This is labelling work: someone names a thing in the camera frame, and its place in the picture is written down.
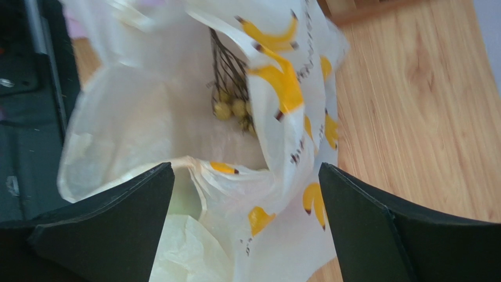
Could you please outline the banana print plastic bag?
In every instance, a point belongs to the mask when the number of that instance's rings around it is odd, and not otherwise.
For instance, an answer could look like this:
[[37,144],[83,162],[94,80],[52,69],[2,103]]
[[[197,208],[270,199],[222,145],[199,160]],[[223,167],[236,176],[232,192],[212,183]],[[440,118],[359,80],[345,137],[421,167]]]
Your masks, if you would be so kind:
[[[337,163],[348,50],[316,1],[63,1],[101,67],[59,166],[75,203],[164,162],[175,173],[151,281],[306,281],[336,257],[319,168]],[[257,137],[213,115],[210,29],[247,65]]]

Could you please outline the fake longan bunch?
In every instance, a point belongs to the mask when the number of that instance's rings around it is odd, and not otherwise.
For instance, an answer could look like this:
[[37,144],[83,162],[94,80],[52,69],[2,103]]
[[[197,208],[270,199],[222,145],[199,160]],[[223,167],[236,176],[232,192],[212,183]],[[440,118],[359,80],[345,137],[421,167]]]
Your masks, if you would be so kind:
[[212,70],[212,111],[220,121],[236,122],[242,132],[257,137],[247,85],[247,65],[236,44],[210,29]]

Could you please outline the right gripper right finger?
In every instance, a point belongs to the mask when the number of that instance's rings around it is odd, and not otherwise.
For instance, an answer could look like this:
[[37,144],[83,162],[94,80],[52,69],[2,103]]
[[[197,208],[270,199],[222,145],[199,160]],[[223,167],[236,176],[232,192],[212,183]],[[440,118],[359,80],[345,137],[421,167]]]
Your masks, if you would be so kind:
[[423,207],[328,163],[319,181],[344,281],[500,280],[500,224]]

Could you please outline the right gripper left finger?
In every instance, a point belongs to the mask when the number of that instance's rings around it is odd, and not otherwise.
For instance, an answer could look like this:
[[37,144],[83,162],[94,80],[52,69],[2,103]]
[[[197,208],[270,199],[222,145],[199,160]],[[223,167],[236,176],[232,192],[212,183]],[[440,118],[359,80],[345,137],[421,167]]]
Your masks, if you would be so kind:
[[174,181],[162,163],[32,220],[1,223],[1,280],[148,281]]

